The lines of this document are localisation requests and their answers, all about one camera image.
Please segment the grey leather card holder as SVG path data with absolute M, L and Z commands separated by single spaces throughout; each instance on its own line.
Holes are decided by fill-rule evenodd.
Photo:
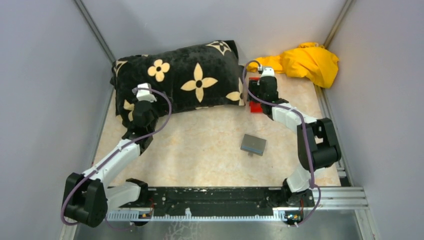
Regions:
M 266 139 L 245 134 L 242 138 L 240 149 L 249 155 L 263 156 L 266 143 Z

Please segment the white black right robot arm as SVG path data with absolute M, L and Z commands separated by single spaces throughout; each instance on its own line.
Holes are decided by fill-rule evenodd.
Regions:
M 314 188 L 315 174 L 338 162 L 342 152 L 333 121 L 301 113 L 279 97 L 274 76 L 251 77 L 248 101 L 260 105 L 264 115 L 283 124 L 297 135 L 298 167 L 282 183 L 281 199 L 287 206 L 302 202 L 308 189 Z

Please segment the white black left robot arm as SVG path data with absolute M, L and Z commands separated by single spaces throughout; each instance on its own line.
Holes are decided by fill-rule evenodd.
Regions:
M 84 224 L 99 226 L 111 210 L 127 203 L 144 207 L 149 203 L 150 193 L 144 190 L 147 184 L 130 179 L 124 184 L 110 187 L 112 180 L 129 163 L 136 160 L 150 145 L 159 113 L 156 102 L 138 100 L 134 104 L 134 128 L 128 130 L 117 146 L 100 162 L 82 173 L 71 173 L 65 180 L 60 219 L 67 226 Z

